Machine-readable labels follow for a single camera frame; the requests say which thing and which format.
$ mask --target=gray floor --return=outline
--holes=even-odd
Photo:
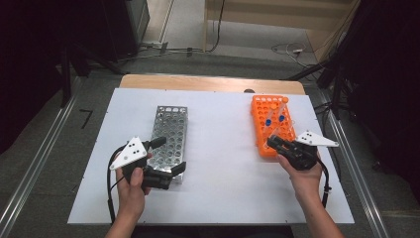
[[[177,0],[175,3],[181,4],[185,1]],[[182,15],[177,16],[175,14],[176,4],[165,39],[174,48],[199,47],[199,45],[193,45],[198,44],[199,39],[195,39],[195,43],[184,42],[182,44],[182,41],[176,42],[176,39],[182,40],[179,31],[174,29],[177,25],[175,23],[179,24],[179,21],[181,21],[176,19],[181,19],[179,15]],[[244,26],[240,29],[252,31],[252,26]],[[255,43],[251,40],[239,43],[239,45],[244,46],[240,49],[228,47],[229,45],[225,44],[223,40],[220,43],[220,48],[218,48],[220,52],[215,52],[212,55],[196,54],[188,58],[186,55],[174,54],[158,58],[131,59],[120,62],[119,67],[129,70],[131,73],[217,75],[267,80],[284,79],[299,72],[302,65],[288,55],[274,53],[269,45],[272,43],[275,45],[305,42],[307,40],[304,35],[299,35],[301,34],[300,30],[291,32],[287,29],[278,30],[283,32],[281,38],[278,38],[278,43],[273,41],[267,44],[263,53],[262,50],[252,47],[255,46]],[[183,36],[185,39],[192,41],[192,37],[188,37],[190,35]],[[150,52],[141,53],[140,57],[154,54]],[[305,63],[314,63],[312,57],[302,58],[302,60]],[[314,77],[318,75],[319,73],[314,73],[314,75],[300,80],[314,106],[323,103],[321,90],[314,83]],[[80,85],[80,87],[77,87],[79,89],[75,90],[77,96],[74,98],[74,104],[62,125],[59,136],[55,138],[54,144],[51,146],[47,159],[40,165],[43,167],[41,173],[38,178],[33,179],[34,184],[31,193],[24,202],[24,206],[10,230],[9,237],[101,237],[109,229],[109,226],[71,226],[67,225],[66,221],[77,193],[77,186],[83,176],[100,130],[108,102],[113,89],[118,87],[121,77],[121,75],[112,74],[106,68],[94,65],[89,78],[74,80],[74,85]],[[31,121],[13,147],[0,155],[0,179],[4,181],[0,184],[0,205],[2,208],[8,204],[10,196],[37,156],[37,151],[43,145],[43,139],[48,134],[56,115],[61,113],[59,110],[60,101],[61,92],[58,92],[37,117]],[[83,129],[82,126],[87,115],[81,112],[81,109],[93,111],[90,120]],[[377,208],[382,215],[389,236],[418,237],[420,209],[407,182],[399,176],[376,172],[371,169],[375,159],[369,149],[364,130],[358,123],[349,120],[347,112],[342,111],[342,114],[341,122],[344,125],[346,135],[350,140],[355,158],[366,178]],[[326,132],[329,138],[335,139],[329,122],[326,124]],[[336,149],[335,153],[338,160],[337,169],[342,172],[342,186],[348,194],[348,202],[356,221],[353,225],[340,225],[340,228],[347,237],[373,237],[370,223],[347,164],[340,150]],[[293,224],[291,228],[294,237],[309,237],[306,225]],[[211,232],[204,231],[203,237],[212,237]]]

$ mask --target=table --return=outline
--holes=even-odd
[[[207,21],[218,21],[223,0],[206,0],[203,50],[207,45]],[[306,29],[318,61],[340,39],[359,6],[359,0],[229,0],[222,21]]]
[[[305,222],[288,174],[277,163],[259,157],[255,147],[250,115],[253,94],[242,91],[251,88],[263,93],[265,87],[270,94],[278,91],[290,98],[289,110],[296,120],[297,132],[311,127],[312,131],[321,133],[299,82],[183,75],[124,76],[120,88],[114,91],[68,223],[110,222],[105,189],[109,157],[133,133],[140,133],[142,140],[148,139],[157,105],[188,107],[184,154],[187,169],[182,184],[173,183],[169,190],[154,189],[147,196],[140,223]],[[285,94],[287,90],[296,94]],[[329,168],[330,184],[334,188],[327,210],[337,223],[354,223],[328,150],[319,148],[319,152]],[[117,195],[113,190],[115,207],[118,207]]]

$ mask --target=white table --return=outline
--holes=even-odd
[[[182,184],[173,183],[169,190],[154,189],[147,196],[139,223],[305,222],[288,174],[279,164],[267,162],[258,154],[250,113],[252,96],[236,92],[115,89],[68,223],[110,223],[106,191],[108,161],[133,136],[143,141],[151,138],[158,105],[188,107],[184,154],[187,167]],[[308,96],[287,96],[296,134],[309,129],[321,135]],[[333,188],[327,210],[336,223],[354,223],[329,152],[322,147],[319,152],[329,169]],[[113,196],[114,206],[118,208],[116,189]]]

